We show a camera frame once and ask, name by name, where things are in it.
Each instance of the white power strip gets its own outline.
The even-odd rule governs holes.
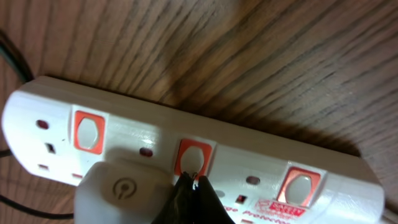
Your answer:
[[[375,223],[384,208],[358,157],[55,78],[15,91],[2,129],[31,174],[71,185],[101,161],[174,180],[192,162],[236,223]]]

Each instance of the wooden surface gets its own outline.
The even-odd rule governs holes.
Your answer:
[[[36,75],[361,155],[398,206],[396,1],[0,0]],[[20,83],[0,62],[1,99]],[[72,187],[0,160],[0,193],[73,210]],[[0,205],[0,223],[50,222]]]

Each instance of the red switch frame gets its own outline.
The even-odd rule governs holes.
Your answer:
[[[204,163],[203,163],[203,167],[201,168],[201,170],[198,172],[197,175],[197,179],[199,179],[200,176],[203,176],[206,174],[207,171],[207,167],[209,164],[209,160],[210,160],[210,156],[211,156],[211,145],[207,144],[207,143],[203,143],[203,142],[198,142],[198,141],[194,141],[191,139],[183,139],[181,140],[180,143],[180,150],[178,151],[178,155],[177,155],[177,161],[175,162],[175,168],[174,168],[174,174],[175,175],[181,175],[182,171],[181,171],[181,157],[184,154],[184,152],[191,146],[196,146],[199,147],[202,150],[203,153],[203,157],[204,157]]]
[[[282,184],[282,188],[280,189],[277,197],[278,202],[289,203],[286,200],[286,189],[294,179],[301,175],[306,175],[311,178],[311,191],[307,195],[307,198],[304,200],[304,202],[301,204],[301,206],[309,206],[311,198],[313,197],[320,182],[321,175],[316,172],[308,171],[298,167],[291,167],[287,172],[284,183]]]
[[[84,118],[92,119],[95,122],[95,125],[97,126],[98,141],[97,141],[97,144],[95,145],[95,147],[93,147],[92,149],[82,148],[82,147],[80,147],[80,144],[79,144],[78,128],[79,128],[81,121]],[[75,132],[73,135],[75,138],[74,139],[75,148],[82,150],[82,151],[97,154],[97,155],[100,155],[102,153],[103,144],[104,144],[104,130],[105,130],[105,119],[103,117],[94,115],[91,113],[86,113],[83,111],[76,111],[75,112],[75,124],[73,126],[73,130]]]

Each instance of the logo on plug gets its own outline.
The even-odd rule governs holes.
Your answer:
[[[121,178],[113,185],[113,195],[118,200],[131,198],[136,193],[137,184],[133,179]]]

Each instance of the black cable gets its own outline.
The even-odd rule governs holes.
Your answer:
[[[34,76],[25,61],[25,58],[18,51],[17,47],[10,41],[7,35],[0,30],[0,54],[4,57],[6,62],[14,69],[15,73],[21,79],[23,83],[27,83],[34,79]],[[7,149],[0,151],[0,158],[12,155],[11,150]],[[48,218],[52,220],[67,220],[73,219],[73,213],[68,214],[52,214],[47,212],[41,212],[28,207],[25,207],[15,201],[12,201],[5,196],[0,195],[0,202],[15,208],[21,212],[25,212],[29,215],[33,215],[40,218]]]
[[[67,219],[72,219],[73,218],[73,213],[68,213],[68,214],[52,214],[52,213],[47,213],[47,212],[40,212],[28,207],[25,207],[21,204],[18,204],[17,202],[14,202],[5,196],[0,195],[0,202],[5,203],[6,205],[15,208],[16,210],[19,210],[21,212],[25,212],[29,215],[33,215],[36,217],[40,218],[48,218],[52,220],[67,220]]]

